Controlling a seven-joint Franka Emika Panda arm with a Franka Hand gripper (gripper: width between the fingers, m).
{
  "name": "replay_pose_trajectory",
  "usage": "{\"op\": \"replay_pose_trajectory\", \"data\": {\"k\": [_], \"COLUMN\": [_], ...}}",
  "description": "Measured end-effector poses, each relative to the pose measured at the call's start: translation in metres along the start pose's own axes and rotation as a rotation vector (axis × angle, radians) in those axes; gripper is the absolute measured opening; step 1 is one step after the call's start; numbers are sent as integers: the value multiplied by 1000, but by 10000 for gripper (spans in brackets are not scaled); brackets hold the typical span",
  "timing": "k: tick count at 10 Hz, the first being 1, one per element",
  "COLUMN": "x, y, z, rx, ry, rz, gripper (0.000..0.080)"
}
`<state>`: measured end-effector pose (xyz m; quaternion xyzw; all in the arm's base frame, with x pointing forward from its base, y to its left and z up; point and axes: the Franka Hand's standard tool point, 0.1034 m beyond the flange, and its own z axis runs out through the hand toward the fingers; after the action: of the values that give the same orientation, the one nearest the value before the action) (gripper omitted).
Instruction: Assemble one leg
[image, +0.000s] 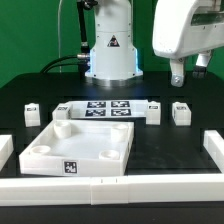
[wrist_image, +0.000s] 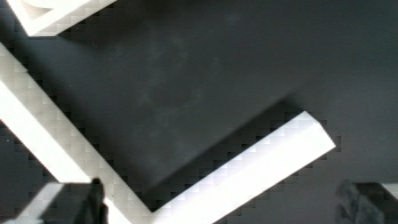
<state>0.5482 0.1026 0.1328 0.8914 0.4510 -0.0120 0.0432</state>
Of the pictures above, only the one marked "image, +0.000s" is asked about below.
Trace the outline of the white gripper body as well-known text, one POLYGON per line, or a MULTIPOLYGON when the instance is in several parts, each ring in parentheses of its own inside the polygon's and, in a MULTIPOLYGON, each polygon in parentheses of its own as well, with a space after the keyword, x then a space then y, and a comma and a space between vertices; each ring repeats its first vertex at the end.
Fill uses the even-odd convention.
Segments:
POLYGON ((178 59, 224 46, 223 0, 158 0, 152 46, 178 59))

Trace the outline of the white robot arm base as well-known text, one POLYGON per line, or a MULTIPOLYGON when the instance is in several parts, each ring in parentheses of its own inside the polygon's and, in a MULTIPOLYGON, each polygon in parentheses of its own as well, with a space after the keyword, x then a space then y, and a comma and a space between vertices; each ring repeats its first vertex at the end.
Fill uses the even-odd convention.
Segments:
POLYGON ((88 82, 125 86, 143 77, 133 45, 132 7, 129 0, 97 0, 94 7, 95 44, 90 50, 88 82))

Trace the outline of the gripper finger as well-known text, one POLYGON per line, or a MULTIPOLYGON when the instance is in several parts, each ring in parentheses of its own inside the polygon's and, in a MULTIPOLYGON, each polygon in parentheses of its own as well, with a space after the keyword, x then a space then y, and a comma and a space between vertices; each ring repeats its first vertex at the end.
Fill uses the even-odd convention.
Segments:
POLYGON ((212 58, 212 51, 204 51, 198 54, 196 64, 193 69, 193 77, 194 78, 204 78, 207 74, 207 67, 212 58))
POLYGON ((171 59, 171 84, 175 87, 182 87, 185 79, 185 59, 171 59))

